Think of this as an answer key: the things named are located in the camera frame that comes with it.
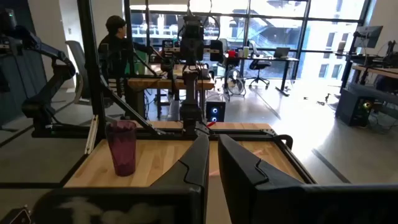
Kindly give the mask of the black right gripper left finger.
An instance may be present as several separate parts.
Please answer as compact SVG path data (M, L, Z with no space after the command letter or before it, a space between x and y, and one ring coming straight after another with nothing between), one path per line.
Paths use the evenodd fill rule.
M34 224L203 224L210 142L199 136L149 187L55 189L35 205Z

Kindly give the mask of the person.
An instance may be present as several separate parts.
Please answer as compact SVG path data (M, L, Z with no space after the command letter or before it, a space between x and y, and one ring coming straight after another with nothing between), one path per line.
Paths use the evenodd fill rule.
M106 23L108 35L106 35L98 46L101 71L107 82L113 81L119 88L118 95L121 96L125 71L128 62L132 61L133 52L141 51L147 55L154 52L152 47L147 47L126 38L126 21L117 15L110 16Z

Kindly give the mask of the wooden workbench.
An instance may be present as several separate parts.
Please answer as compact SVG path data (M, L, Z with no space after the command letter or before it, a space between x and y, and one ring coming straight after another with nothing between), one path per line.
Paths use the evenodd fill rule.
M353 82L365 85L369 74L382 75L385 77L398 79L398 55L378 56L369 54L338 54L346 59L346 66L341 79L340 91L347 87L348 78L352 70L359 73L354 75Z
M186 86L183 84L182 69L178 70L177 74L174 74L174 70L169 70L163 73L154 73L152 75L136 75L132 78L128 78L126 81L125 98L130 108L127 110L128 113L138 114L143 118L145 115L145 102L144 102L144 91L146 89L168 89L171 90L175 95L176 103L180 103L179 91L185 90ZM214 87L214 81L208 79L204 80L199 78L197 81L197 99L198 92L210 90Z

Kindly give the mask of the computer tower with blue lights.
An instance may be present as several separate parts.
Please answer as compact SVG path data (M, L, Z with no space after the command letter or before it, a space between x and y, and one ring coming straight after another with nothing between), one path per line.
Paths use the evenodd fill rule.
M206 119L208 122L223 122L226 103L223 101L206 102Z

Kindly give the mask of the purple faceted plastic cup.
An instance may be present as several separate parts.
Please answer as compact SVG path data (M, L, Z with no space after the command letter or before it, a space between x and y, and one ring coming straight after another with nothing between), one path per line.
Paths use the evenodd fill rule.
M106 126L106 138L116 175L132 175L136 169L136 124L121 120Z

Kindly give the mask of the black office chair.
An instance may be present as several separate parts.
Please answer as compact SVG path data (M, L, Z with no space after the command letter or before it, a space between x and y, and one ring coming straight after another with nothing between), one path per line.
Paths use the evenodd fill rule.
M266 86L265 89L268 89L269 85L270 85L270 81L264 78L261 78L260 76L260 71L270 67L270 64L265 62L264 60L259 60L259 57L261 56L257 46L256 46L256 42L252 39L248 40L248 46L252 47L252 53L251 53L251 58L252 58L252 62L249 65L249 69L250 70L257 70L257 76L255 78L252 78L252 82L249 84L249 87L252 87L253 83L259 83L259 82L263 82Z

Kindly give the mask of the floor fan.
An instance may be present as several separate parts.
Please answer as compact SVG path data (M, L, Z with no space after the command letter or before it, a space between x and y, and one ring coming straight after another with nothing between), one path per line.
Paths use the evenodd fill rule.
M244 79L239 70L236 68L229 68L224 75L224 92L228 96L245 96L246 88L244 86Z

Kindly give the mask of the black aluminium rig frame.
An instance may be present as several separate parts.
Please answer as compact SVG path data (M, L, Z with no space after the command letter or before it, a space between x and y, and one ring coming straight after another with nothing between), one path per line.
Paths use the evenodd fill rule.
M191 140L181 139L140 139L136 142L136 171L120 177L116 175L108 140L105 137L103 94L100 92L100 69L96 46L95 28L91 0L77 0L81 32L85 50L93 114L96 117L97 132L88 137L94 145L84 155L84 161L68 179L66 187L148 187L161 178L181 158L191 145ZM216 123L214 131L232 131L233 139L254 154L270 162L276 169L297 179L312 184L314 179L302 163L293 155L289 144L290 136L272 137L266 134L270 129L264 123Z

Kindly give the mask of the wooden slat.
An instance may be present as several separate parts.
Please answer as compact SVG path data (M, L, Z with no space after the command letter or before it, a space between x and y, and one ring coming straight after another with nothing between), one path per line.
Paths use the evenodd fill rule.
M86 146L85 146L85 154L89 155L94 149L95 145L95 140L96 140L96 134L98 131L98 115L94 115L91 124L90 124L90 130L88 133L87 141L86 141Z

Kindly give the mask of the computer tower with green light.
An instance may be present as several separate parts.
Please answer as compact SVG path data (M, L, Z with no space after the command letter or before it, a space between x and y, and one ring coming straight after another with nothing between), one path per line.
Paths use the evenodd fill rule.
M375 98L347 88L343 89L335 117L347 126L366 127Z

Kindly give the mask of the black desk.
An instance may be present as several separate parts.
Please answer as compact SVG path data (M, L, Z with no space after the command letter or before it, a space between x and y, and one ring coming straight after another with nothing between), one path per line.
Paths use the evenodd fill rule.
M223 62L223 65L225 66L224 74L225 74L226 70L229 69L229 67L233 67L234 68L235 66L237 66L239 64L240 61L243 61L243 60L252 60L252 58L251 57L248 57L248 58L244 58L244 57L228 58L228 55L226 55L224 57L224 62ZM282 83L281 83L280 88L276 87L276 90L279 91L284 96L289 96L289 94L285 91L285 82L287 80L287 73L288 73L289 65L290 65L291 62L298 63L299 59L292 58L292 57L286 57L286 58L259 57L259 60L279 61L279 62L284 62L285 63L284 73L283 73L283 77L282 77Z

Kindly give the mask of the monitor on arm mount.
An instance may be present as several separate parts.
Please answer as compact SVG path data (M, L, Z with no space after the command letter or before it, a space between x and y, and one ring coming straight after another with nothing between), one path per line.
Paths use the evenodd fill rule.
M361 26L354 32L354 47L375 48L383 26Z

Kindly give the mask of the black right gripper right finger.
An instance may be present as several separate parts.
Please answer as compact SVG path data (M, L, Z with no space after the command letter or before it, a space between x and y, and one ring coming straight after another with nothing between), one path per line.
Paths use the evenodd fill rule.
M225 134L218 159L232 224L398 224L398 185L304 184Z

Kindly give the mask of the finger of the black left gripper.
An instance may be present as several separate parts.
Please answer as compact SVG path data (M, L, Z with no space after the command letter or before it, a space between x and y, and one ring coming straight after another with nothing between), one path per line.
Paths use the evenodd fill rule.
M220 40L210 41L210 60L212 62L223 61L223 43Z
M172 39L165 39L162 41L162 56L173 57L174 41Z

